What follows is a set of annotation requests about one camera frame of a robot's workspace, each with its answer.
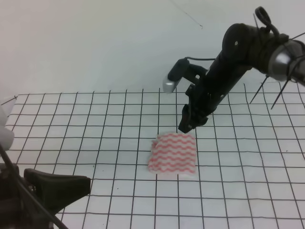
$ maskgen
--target white surface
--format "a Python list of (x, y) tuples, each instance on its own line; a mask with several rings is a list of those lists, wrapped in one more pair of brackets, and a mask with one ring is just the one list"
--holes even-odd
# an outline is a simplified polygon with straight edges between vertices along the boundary
[(186, 85), (176, 94), (19, 95), (8, 154), (20, 174), (31, 167), (92, 178), (91, 195), (57, 215), (71, 229), (303, 228), (304, 88), (288, 84), (270, 110), (264, 100), (279, 83), (265, 84), (249, 106), (255, 85), (237, 85), (192, 131), (198, 174), (156, 176), (147, 168), (151, 143), (176, 131)]
[(161, 87), (178, 59), (216, 57), (229, 26), (254, 25), (260, 5), (280, 32), (304, 32), (303, 0), (2, 0), (0, 98)]

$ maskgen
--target red wavy line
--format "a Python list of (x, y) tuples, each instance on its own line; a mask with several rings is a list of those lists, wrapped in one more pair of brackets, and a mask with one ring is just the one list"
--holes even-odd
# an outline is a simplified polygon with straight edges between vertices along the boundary
[(172, 143), (183, 143), (183, 144), (187, 144), (187, 143), (190, 143), (190, 144), (192, 144), (193, 146), (194, 145), (196, 145), (196, 143), (195, 142), (193, 142), (193, 141), (191, 141), (191, 140), (187, 140), (187, 141), (183, 141), (183, 140), (181, 140), (181, 139), (177, 139), (176, 141), (175, 140), (173, 140), (173, 139), (166, 139), (166, 140), (164, 140), (164, 139), (160, 139), (159, 140), (160, 142), (163, 142), (163, 143), (168, 143), (168, 142), (172, 142)]
[(186, 149), (190, 149), (190, 150), (193, 150), (193, 151), (196, 151), (196, 149), (194, 147), (191, 147), (191, 146), (186, 146), (186, 147), (183, 147), (183, 146), (173, 146), (172, 144), (168, 144), (168, 145), (161, 145), (161, 144), (158, 144), (156, 146), (156, 149), (159, 149), (159, 148), (163, 148), (163, 149), (166, 149), (168, 147), (171, 147), (173, 149), (183, 149), (183, 150), (186, 150)]
[(186, 160), (195, 161), (194, 158), (190, 158), (190, 157), (180, 158), (180, 157), (172, 157), (172, 156), (157, 156), (156, 158), (151, 158), (149, 161), (157, 161), (159, 159), (163, 159), (163, 160), (170, 159), (172, 161), (186, 161)]
[(169, 136), (173, 136), (173, 137), (182, 137), (184, 139), (186, 138), (191, 138), (191, 139), (195, 139), (193, 136), (191, 135), (184, 135), (184, 134), (173, 134), (173, 133), (169, 133), (169, 134), (165, 134), (165, 135), (162, 135), (162, 137), (169, 137)]
[(177, 152), (174, 152), (172, 150), (163, 151), (161, 149), (156, 151), (156, 152), (153, 152), (153, 155), (157, 155), (157, 154), (169, 154), (169, 153), (171, 153), (173, 155), (178, 155), (179, 154), (181, 156), (196, 156), (196, 154), (193, 154), (193, 153), (187, 152), (187, 151), (185, 153), (183, 153), (181, 151), (177, 151)]
[(185, 172), (185, 171), (189, 171), (190, 173), (195, 173), (195, 171), (189, 169), (189, 168), (175, 168), (175, 169), (170, 169), (170, 168), (166, 168), (166, 169), (161, 169), (161, 168), (158, 168), (158, 169), (152, 169), (150, 168), (152, 171), (160, 171), (162, 173), (164, 172), (176, 172), (177, 170), (180, 171), (180, 172)]
[(149, 165), (149, 166), (153, 166), (153, 167), (158, 167), (158, 166), (170, 166), (170, 167), (176, 167), (176, 166), (179, 166), (179, 167), (190, 166), (190, 167), (195, 167), (194, 164), (189, 163), (189, 162), (171, 164), (170, 162), (163, 163), (163, 162), (161, 162), (161, 161), (158, 162), (158, 163), (156, 163), (156, 164)]

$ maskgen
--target grid paper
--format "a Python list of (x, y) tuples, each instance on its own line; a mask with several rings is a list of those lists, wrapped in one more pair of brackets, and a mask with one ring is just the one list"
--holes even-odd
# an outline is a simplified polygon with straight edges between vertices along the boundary
[(238, 84), (193, 130), (197, 175), (154, 175), (158, 133), (176, 132), (185, 88), (19, 95), (8, 152), (25, 168), (90, 177), (91, 194), (57, 217), (73, 229), (304, 229), (305, 89)]

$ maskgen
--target pink wavy striped cloth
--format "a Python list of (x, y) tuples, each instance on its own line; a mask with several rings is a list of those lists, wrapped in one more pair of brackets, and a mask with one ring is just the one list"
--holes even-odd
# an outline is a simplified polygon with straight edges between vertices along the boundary
[(196, 139), (190, 134), (158, 135), (152, 142), (148, 169), (152, 173), (194, 174)]

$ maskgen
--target black object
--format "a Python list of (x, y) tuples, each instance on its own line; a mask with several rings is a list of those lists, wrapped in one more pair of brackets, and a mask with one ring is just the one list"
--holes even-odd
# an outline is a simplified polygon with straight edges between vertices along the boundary
[(193, 83), (185, 93), (189, 103), (182, 110), (179, 124), (182, 132), (204, 125), (207, 116), (252, 68), (276, 80), (295, 79), (305, 85), (305, 45), (279, 34), (262, 7), (255, 13), (266, 27), (232, 25), (224, 35), (222, 51), (209, 70), (190, 64), (187, 60), (190, 58), (186, 57), (175, 64), (164, 80), (165, 92), (174, 91), (182, 77)]
[(53, 175), (19, 168), (0, 146), (0, 229), (60, 229), (67, 227), (55, 217), (61, 209), (90, 193), (90, 178)]

